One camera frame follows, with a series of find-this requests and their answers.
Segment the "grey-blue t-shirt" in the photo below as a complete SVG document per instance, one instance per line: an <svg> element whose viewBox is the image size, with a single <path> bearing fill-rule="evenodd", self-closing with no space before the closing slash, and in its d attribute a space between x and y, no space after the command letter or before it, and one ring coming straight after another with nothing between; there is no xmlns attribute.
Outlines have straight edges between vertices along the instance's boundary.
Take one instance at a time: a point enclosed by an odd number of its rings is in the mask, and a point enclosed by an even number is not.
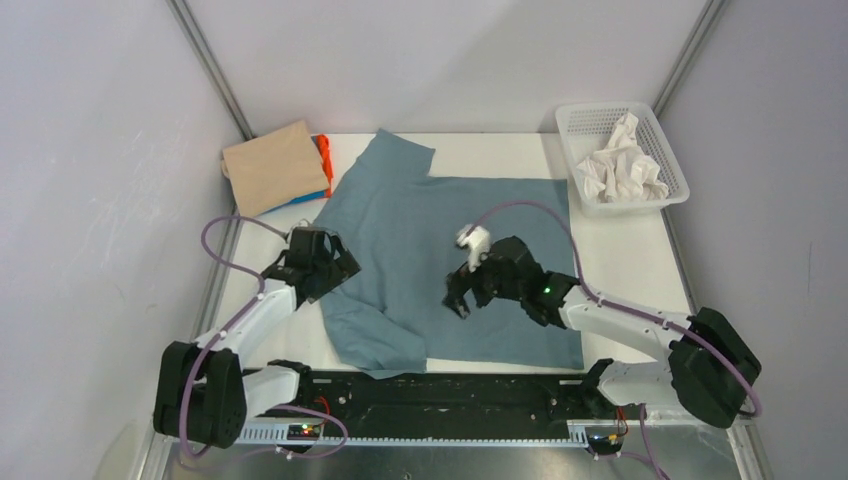
<svg viewBox="0 0 848 480"><path fill-rule="evenodd" d="M377 378L431 359L582 368L578 332L540 326L515 302L465 319L443 304L446 277L466 259L456 236L476 220L495 239L520 238L543 268L573 274L566 182L433 177L434 154L377 132L316 217L360 266L320 301L340 361Z"/></svg>

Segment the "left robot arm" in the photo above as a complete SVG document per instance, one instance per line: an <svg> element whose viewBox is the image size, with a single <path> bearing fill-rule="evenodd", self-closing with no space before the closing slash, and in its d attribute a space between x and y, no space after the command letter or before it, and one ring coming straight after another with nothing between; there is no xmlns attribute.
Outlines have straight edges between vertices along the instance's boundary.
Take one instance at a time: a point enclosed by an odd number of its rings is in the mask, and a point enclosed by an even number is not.
<svg viewBox="0 0 848 480"><path fill-rule="evenodd" d="M228 448L246 422L281 406L302 416L314 406L311 371L274 360L255 369L244 362L271 330L360 270L342 238L317 227L296 227L278 258L258 273L257 292L233 318L191 342L163 352L153 410L154 430L180 441Z"/></svg>

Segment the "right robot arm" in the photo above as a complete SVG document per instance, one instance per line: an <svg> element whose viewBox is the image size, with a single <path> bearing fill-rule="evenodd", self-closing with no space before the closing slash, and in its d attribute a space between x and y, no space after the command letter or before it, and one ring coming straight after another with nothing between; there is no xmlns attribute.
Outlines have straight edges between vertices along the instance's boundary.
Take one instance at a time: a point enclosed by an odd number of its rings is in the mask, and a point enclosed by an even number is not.
<svg viewBox="0 0 848 480"><path fill-rule="evenodd" d="M514 301L542 327L604 337L647 356L596 361L580 392L588 414L602 418L637 404L679 407L723 429L754 414L744 405L762 364L721 312L664 312L605 296L579 277L543 269L521 239L492 241L481 227L460 232L456 245L468 257L447 276L443 303L459 317L471 312L468 294L479 308Z"/></svg>

